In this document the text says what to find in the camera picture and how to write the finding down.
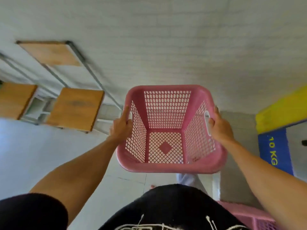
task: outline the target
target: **gray pants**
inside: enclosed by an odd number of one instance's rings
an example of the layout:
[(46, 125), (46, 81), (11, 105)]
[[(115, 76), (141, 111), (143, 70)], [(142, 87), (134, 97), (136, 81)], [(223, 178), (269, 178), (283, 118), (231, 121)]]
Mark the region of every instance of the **gray pants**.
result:
[(205, 194), (208, 194), (204, 188), (198, 174), (176, 174), (177, 182), (182, 185), (188, 185), (200, 189)]

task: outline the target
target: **white brick wall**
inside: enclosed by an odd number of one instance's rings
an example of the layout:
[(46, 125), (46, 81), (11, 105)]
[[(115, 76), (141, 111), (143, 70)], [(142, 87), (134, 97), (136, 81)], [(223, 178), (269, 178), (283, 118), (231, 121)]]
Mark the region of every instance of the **white brick wall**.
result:
[[(136, 85), (196, 83), (221, 109), (256, 113), (307, 83), (306, 9), (307, 0), (0, 0), (0, 50), (59, 91), (13, 42), (69, 39), (121, 103)], [(62, 71), (95, 87), (84, 69)]]

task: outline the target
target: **blue panel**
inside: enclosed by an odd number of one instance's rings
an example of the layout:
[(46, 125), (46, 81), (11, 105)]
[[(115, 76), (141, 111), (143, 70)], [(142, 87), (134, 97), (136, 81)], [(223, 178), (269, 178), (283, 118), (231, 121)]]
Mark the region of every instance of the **blue panel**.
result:
[(293, 175), (286, 128), (258, 135), (260, 157), (272, 166)]

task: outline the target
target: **pink diamond shape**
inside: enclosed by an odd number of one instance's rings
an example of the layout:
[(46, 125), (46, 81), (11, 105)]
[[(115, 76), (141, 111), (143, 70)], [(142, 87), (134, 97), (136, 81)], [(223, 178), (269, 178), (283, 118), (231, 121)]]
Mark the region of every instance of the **pink diamond shape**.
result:
[(166, 155), (171, 151), (173, 147), (169, 145), (166, 141), (159, 146), (159, 149)]

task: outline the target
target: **forearm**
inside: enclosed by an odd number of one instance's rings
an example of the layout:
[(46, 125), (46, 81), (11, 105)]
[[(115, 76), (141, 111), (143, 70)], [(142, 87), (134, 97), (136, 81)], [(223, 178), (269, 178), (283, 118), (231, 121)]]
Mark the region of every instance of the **forearm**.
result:
[(252, 155), (236, 141), (224, 143), (252, 192), (286, 229), (307, 227), (307, 184)]
[(69, 224), (80, 212), (101, 182), (118, 142), (108, 137), (105, 142), (57, 167), (30, 192), (48, 194), (66, 207)]

